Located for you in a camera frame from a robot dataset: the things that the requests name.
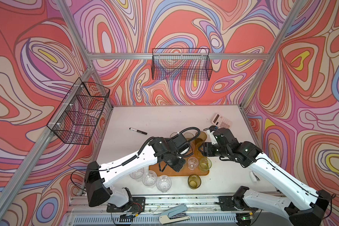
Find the yellow faceted glass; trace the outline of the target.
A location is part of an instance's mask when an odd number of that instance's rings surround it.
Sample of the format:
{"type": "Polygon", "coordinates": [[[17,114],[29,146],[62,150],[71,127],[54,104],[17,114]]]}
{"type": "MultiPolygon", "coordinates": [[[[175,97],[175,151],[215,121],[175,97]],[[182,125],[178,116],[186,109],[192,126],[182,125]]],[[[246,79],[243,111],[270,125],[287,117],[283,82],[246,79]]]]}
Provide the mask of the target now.
{"type": "Polygon", "coordinates": [[[200,152],[199,147],[195,146],[194,149],[194,157],[197,158],[198,160],[203,158],[203,154],[200,152]]]}

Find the bright green faceted glass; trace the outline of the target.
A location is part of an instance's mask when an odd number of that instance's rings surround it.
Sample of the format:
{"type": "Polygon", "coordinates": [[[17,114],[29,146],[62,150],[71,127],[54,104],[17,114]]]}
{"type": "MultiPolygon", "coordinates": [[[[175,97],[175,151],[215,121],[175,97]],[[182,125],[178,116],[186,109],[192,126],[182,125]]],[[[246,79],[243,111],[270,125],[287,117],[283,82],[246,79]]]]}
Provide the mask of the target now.
{"type": "Polygon", "coordinates": [[[208,172],[212,167],[212,162],[209,158],[203,157],[199,160],[198,168],[201,172],[208,172]]]}

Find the small clear glass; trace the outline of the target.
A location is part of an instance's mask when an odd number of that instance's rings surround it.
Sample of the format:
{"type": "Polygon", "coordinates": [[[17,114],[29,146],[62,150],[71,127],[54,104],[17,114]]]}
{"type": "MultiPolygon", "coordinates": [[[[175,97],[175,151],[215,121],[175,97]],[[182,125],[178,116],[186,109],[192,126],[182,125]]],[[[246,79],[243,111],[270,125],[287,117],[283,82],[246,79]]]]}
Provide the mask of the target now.
{"type": "Polygon", "coordinates": [[[199,161],[196,157],[189,157],[187,159],[187,165],[190,170],[195,170],[199,164],[199,161]]]}

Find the olive glass front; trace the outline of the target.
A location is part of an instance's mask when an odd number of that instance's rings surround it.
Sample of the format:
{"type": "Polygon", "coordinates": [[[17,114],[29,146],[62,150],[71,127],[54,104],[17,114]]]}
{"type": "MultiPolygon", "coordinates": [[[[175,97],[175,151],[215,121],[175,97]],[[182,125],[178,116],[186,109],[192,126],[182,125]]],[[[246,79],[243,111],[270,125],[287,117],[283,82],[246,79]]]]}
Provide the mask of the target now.
{"type": "Polygon", "coordinates": [[[198,189],[201,186],[202,181],[198,175],[192,174],[188,177],[187,183],[191,189],[198,189]]]}

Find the olive brown textured glass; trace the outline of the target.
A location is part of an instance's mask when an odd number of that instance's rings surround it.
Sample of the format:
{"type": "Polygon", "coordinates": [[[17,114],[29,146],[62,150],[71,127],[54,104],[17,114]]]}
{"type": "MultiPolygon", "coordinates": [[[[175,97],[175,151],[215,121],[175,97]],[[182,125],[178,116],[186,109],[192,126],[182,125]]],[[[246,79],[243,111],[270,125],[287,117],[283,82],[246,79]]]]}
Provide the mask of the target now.
{"type": "Polygon", "coordinates": [[[204,131],[200,132],[200,135],[195,139],[195,145],[205,142],[206,139],[207,134],[204,131]]]}

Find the pale green textured glass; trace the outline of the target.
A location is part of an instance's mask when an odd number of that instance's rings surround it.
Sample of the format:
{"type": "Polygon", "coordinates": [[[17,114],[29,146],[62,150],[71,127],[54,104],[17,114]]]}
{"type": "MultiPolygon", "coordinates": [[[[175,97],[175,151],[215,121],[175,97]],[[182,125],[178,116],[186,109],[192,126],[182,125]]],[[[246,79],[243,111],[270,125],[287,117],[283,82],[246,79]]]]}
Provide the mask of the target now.
{"type": "Polygon", "coordinates": [[[190,140],[190,139],[192,139],[194,137],[194,135],[191,132],[186,132],[184,134],[184,137],[186,138],[186,140],[190,140]]]}

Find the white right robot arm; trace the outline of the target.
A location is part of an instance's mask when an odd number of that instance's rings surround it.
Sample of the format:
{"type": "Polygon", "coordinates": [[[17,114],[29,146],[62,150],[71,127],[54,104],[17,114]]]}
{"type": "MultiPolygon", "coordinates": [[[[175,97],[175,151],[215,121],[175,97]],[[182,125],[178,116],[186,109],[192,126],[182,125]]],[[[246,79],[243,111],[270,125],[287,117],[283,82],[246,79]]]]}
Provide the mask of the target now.
{"type": "Polygon", "coordinates": [[[277,166],[253,143],[248,141],[232,144],[205,142],[200,145],[199,151],[205,157],[217,156],[220,160],[235,162],[244,168],[249,168],[284,195],[281,198],[241,186],[231,200],[234,208],[238,210],[262,209],[288,219],[294,226],[321,225],[332,196],[325,190],[316,191],[297,180],[277,166]]]}

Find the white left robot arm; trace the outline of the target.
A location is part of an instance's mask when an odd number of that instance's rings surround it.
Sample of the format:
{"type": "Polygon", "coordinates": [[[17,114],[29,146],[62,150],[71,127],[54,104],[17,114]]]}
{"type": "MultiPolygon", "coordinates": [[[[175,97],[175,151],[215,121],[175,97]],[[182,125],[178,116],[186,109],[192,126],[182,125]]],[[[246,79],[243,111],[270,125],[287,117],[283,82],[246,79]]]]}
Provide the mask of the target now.
{"type": "Polygon", "coordinates": [[[85,189],[89,207],[106,202],[122,207],[131,202],[130,192],[126,188],[115,188],[115,183],[146,166],[165,162],[174,171],[179,172],[185,164],[184,154],[190,149],[189,141],[183,135],[173,138],[150,137],[140,149],[116,161],[98,164],[93,161],[85,170],[85,189]]]}

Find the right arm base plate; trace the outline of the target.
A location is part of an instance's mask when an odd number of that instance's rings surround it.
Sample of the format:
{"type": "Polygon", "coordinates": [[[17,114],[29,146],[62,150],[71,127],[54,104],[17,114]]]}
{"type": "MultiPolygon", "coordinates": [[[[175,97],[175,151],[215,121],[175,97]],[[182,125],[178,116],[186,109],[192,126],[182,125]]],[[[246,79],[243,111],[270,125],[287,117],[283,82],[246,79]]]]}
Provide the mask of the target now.
{"type": "Polygon", "coordinates": [[[258,211],[258,208],[248,206],[242,199],[233,196],[219,196],[215,202],[222,211],[258,211]]]}

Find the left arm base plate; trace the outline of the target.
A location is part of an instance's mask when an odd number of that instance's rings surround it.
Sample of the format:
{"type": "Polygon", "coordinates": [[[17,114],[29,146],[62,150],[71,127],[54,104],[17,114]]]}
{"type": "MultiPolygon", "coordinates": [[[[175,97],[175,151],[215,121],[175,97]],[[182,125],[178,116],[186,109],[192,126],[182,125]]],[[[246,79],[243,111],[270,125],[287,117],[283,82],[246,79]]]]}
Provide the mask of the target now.
{"type": "Polygon", "coordinates": [[[110,214],[123,213],[120,218],[133,219],[145,210],[146,198],[143,196],[130,198],[129,202],[122,207],[107,204],[106,212],[110,214]]]}

